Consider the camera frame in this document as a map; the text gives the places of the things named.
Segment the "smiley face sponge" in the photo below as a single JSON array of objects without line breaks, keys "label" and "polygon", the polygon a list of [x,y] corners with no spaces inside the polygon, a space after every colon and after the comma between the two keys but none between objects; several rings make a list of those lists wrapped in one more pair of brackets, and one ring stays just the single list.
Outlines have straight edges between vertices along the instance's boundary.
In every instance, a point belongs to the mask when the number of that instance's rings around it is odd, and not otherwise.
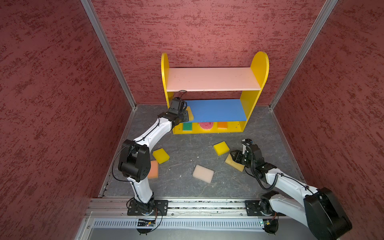
[{"label": "smiley face sponge", "polygon": [[210,132],[213,130],[214,123],[213,122],[199,123],[199,127],[203,132]]}]

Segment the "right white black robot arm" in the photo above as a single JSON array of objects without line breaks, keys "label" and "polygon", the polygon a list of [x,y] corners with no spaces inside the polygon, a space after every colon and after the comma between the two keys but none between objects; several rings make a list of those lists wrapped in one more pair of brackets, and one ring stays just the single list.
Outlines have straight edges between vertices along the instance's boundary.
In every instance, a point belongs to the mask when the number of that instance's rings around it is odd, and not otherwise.
[{"label": "right white black robot arm", "polygon": [[308,227],[318,240],[336,240],[353,228],[352,222],[328,188],[316,188],[285,174],[265,161],[262,151],[251,139],[242,140],[243,149],[231,151],[231,164],[246,168],[266,191],[257,201],[246,201],[248,216],[265,216],[264,231],[274,234],[278,217],[285,215]]}]

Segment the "bright yellow sponge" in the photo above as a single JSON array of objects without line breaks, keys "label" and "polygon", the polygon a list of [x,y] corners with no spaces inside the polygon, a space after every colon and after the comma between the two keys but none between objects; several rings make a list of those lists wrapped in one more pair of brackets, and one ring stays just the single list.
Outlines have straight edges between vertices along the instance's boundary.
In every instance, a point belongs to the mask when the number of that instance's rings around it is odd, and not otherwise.
[{"label": "bright yellow sponge", "polygon": [[215,144],[213,148],[218,156],[224,155],[230,151],[230,148],[225,141]]},{"label": "bright yellow sponge", "polygon": [[159,165],[167,162],[170,159],[170,156],[164,149],[153,151],[153,156]]}]

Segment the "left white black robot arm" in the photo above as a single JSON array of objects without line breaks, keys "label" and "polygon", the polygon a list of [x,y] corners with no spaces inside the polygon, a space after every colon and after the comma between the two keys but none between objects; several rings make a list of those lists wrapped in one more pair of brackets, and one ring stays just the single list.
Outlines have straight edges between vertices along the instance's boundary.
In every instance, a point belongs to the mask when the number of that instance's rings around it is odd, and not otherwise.
[{"label": "left white black robot arm", "polygon": [[118,155],[113,162],[119,160],[118,170],[125,179],[116,177],[114,170],[112,176],[118,182],[128,182],[134,191],[131,203],[139,208],[143,215],[150,215],[154,211],[154,192],[151,190],[148,175],[151,170],[150,153],[154,146],[180,123],[186,123],[189,119],[188,104],[180,97],[172,99],[170,107],[164,113],[158,115],[155,123],[142,135],[134,140],[125,140]]}]

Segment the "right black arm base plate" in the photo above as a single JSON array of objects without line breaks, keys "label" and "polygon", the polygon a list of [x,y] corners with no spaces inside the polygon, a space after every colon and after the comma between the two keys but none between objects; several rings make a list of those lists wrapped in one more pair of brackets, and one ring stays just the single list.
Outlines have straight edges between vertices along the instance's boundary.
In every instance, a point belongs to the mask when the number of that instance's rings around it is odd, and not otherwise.
[{"label": "right black arm base plate", "polygon": [[277,218],[285,217],[282,213],[277,213],[272,209],[272,205],[268,200],[246,200],[245,209],[248,217],[260,217],[260,218]]}]

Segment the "green yellow sponge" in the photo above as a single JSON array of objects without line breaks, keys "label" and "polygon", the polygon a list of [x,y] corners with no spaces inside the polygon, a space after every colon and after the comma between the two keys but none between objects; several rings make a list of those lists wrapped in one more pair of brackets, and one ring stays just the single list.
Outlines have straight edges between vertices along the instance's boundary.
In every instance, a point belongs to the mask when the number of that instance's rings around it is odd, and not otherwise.
[{"label": "green yellow sponge", "polygon": [[193,131],[193,123],[184,123],[183,132],[191,132],[191,131]]}]

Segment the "orange sponge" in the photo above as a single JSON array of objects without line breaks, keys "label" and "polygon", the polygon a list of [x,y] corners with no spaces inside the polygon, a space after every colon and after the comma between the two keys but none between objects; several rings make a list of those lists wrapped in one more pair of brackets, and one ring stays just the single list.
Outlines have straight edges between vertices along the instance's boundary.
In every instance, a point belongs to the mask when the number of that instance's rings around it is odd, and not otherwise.
[{"label": "orange sponge", "polygon": [[218,122],[217,128],[219,130],[226,130],[228,128],[227,122]]}]

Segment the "salmon pink sponge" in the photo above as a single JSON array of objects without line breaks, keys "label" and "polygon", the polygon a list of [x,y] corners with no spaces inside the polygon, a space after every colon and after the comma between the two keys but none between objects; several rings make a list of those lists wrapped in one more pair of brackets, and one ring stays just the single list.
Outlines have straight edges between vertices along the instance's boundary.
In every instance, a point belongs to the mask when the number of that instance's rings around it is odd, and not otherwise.
[{"label": "salmon pink sponge", "polygon": [[159,177],[159,163],[151,161],[151,169],[148,174],[148,179],[157,179]]}]

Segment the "dark yellow sponge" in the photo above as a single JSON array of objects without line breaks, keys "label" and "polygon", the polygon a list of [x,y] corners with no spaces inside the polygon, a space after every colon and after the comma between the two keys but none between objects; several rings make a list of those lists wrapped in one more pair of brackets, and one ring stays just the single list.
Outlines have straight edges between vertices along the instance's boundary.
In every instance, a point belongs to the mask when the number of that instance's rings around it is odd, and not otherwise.
[{"label": "dark yellow sponge", "polygon": [[186,109],[187,113],[188,113],[188,121],[191,122],[194,120],[194,115],[192,113],[192,110],[191,110],[191,107],[188,106],[187,109]]}]

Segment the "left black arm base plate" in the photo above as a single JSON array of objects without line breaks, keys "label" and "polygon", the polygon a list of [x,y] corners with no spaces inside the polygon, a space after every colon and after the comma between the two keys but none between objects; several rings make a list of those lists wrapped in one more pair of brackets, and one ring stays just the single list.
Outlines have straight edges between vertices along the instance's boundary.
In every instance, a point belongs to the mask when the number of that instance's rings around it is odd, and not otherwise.
[{"label": "left black arm base plate", "polygon": [[168,200],[150,200],[147,204],[132,200],[128,204],[128,216],[166,216],[168,211]]}]

